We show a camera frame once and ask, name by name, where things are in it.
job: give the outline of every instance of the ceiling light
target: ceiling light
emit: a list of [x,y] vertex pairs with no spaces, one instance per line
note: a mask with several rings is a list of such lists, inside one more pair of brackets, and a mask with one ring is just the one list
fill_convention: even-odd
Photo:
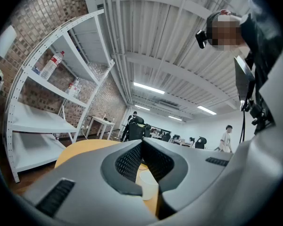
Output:
[[212,112],[212,111],[210,111],[209,109],[204,108],[204,107],[202,107],[202,106],[198,106],[197,108],[199,108],[199,109],[201,109],[201,110],[203,110],[203,111],[206,111],[206,112],[208,112],[208,113],[210,113],[210,114],[212,114],[212,115],[216,115],[215,112]]
[[150,109],[147,109],[147,108],[145,108],[145,107],[141,107],[141,106],[139,106],[139,105],[135,105],[137,108],[141,108],[141,109],[145,109],[145,110],[147,110],[147,111],[149,111]]
[[169,117],[172,118],[172,119],[175,119],[175,120],[182,121],[182,119],[178,119],[178,118],[175,118],[175,117],[173,117],[173,116],[169,116]]
[[160,94],[164,94],[164,93],[165,93],[165,92],[162,91],[162,90],[155,89],[155,88],[152,88],[152,87],[149,87],[149,86],[146,86],[146,85],[142,85],[142,84],[139,84],[139,83],[135,83],[135,82],[134,82],[134,85],[135,85],[135,86],[138,86],[138,87],[142,87],[142,88],[144,88],[144,89],[152,90],[152,91],[157,92],[157,93],[160,93]]

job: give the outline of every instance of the tiled wall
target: tiled wall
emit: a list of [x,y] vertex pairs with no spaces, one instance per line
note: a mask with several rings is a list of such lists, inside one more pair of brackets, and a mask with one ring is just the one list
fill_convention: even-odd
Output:
[[[86,13],[88,11],[85,0],[23,0],[15,8],[7,25],[11,24],[14,27],[17,38],[6,57],[0,57],[0,69],[4,75],[4,84],[0,92],[0,133],[2,133],[5,102],[11,84],[26,57],[56,27],[75,16]],[[36,63],[36,66],[42,69],[52,55],[48,49]],[[92,64],[91,69],[98,75],[98,78],[103,73],[103,65]],[[63,65],[60,65],[48,81],[65,91],[73,80],[74,76]],[[90,81],[82,81],[82,84],[83,87],[78,99],[87,103],[96,85]],[[19,96],[19,101],[42,110],[58,113],[63,98],[28,78]],[[126,105],[112,76],[109,75],[92,102],[85,124],[89,124],[90,118],[94,115],[102,117],[106,114],[109,120],[115,118],[116,128],[118,128],[125,109]],[[78,124],[82,112],[83,108],[77,104],[67,102],[65,105],[66,119],[74,126]],[[90,134],[95,133],[98,126],[99,124],[95,122]]]

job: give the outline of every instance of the bottle label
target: bottle label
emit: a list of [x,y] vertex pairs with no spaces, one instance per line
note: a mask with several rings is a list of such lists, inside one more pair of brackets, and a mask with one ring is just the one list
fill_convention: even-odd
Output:
[[54,62],[56,65],[58,65],[59,63],[61,63],[61,60],[59,59],[58,56],[54,55],[52,58],[51,58],[51,61]]

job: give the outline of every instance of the air vent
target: air vent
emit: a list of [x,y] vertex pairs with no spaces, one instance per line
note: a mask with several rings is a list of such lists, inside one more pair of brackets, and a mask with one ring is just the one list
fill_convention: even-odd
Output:
[[42,213],[53,217],[74,187],[75,182],[62,179],[36,206]]
[[215,157],[209,157],[206,159],[207,162],[210,162],[212,164],[216,164],[216,165],[219,165],[219,166],[224,166],[226,167],[228,162],[227,160],[221,160],[221,159],[218,159],[218,158],[215,158]]
[[160,107],[160,108],[168,110],[168,111],[179,111],[179,108],[177,106],[171,105],[171,104],[168,104],[168,103],[162,102],[162,101],[159,101],[157,107]]

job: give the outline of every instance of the ceiling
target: ceiling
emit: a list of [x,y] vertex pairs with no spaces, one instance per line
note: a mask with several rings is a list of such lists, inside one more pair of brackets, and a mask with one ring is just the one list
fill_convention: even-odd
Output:
[[[213,11],[227,8],[246,14],[248,0],[92,2],[105,9],[104,33],[116,61],[114,78],[128,105],[183,121],[211,116],[199,105],[217,114],[239,108],[233,57],[245,57],[247,51],[218,51],[209,44],[200,49],[195,33],[205,28],[205,19]],[[165,94],[138,88],[133,82]]]

